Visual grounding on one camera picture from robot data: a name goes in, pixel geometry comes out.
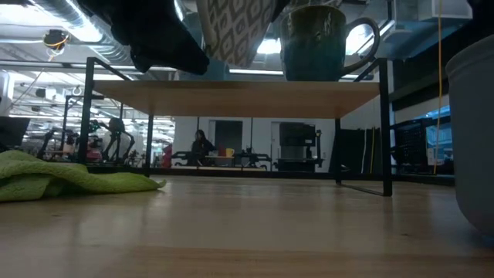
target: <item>green microfiber cloth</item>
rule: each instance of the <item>green microfiber cloth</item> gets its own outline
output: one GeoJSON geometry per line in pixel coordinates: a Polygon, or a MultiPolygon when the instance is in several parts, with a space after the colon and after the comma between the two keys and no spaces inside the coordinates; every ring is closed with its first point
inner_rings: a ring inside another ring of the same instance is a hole
{"type": "Polygon", "coordinates": [[[0,153],[0,202],[79,193],[142,192],[164,184],[131,173],[90,174],[84,165],[50,163],[21,151],[0,153]]]}

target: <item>red object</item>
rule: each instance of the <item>red object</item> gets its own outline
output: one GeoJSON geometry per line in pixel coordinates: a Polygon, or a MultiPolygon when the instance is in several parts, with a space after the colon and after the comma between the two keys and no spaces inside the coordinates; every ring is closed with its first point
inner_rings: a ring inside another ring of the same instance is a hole
{"type": "Polygon", "coordinates": [[[226,149],[223,146],[218,146],[218,156],[226,156],[226,149]]]}
{"type": "Polygon", "coordinates": [[[171,168],[171,149],[171,144],[163,149],[163,164],[161,165],[163,168],[171,168]]]}
{"type": "Polygon", "coordinates": [[[91,161],[91,162],[98,162],[98,161],[103,160],[101,153],[99,151],[93,150],[93,149],[87,150],[86,157],[87,157],[87,160],[91,161]]]}

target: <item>white container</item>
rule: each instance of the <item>white container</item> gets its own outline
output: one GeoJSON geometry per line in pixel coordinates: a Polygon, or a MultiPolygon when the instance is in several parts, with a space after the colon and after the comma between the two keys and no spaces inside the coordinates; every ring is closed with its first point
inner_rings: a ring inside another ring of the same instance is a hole
{"type": "Polygon", "coordinates": [[[494,236],[494,36],[458,53],[446,72],[458,206],[494,236]]]}

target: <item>desk shelf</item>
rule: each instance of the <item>desk shelf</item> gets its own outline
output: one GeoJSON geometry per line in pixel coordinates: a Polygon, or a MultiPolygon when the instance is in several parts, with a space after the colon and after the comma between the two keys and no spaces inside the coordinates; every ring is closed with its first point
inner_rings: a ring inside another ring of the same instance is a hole
{"type": "Polygon", "coordinates": [[[94,90],[154,116],[341,118],[379,83],[95,81],[94,90]]]}

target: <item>dark green ceramic mug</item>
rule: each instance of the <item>dark green ceramic mug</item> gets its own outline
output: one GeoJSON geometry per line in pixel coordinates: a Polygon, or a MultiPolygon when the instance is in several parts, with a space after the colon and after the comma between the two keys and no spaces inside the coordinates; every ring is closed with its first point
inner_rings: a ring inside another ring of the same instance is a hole
{"type": "Polygon", "coordinates": [[[281,21],[281,60],[288,81],[338,81],[370,62],[379,47],[379,27],[369,18],[347,25],[338,8],[313,5],[289,13],[281,21]],[[374,33],[370,52],[353,65],[345,66],[350,31],[368,24],[374,33]]]}

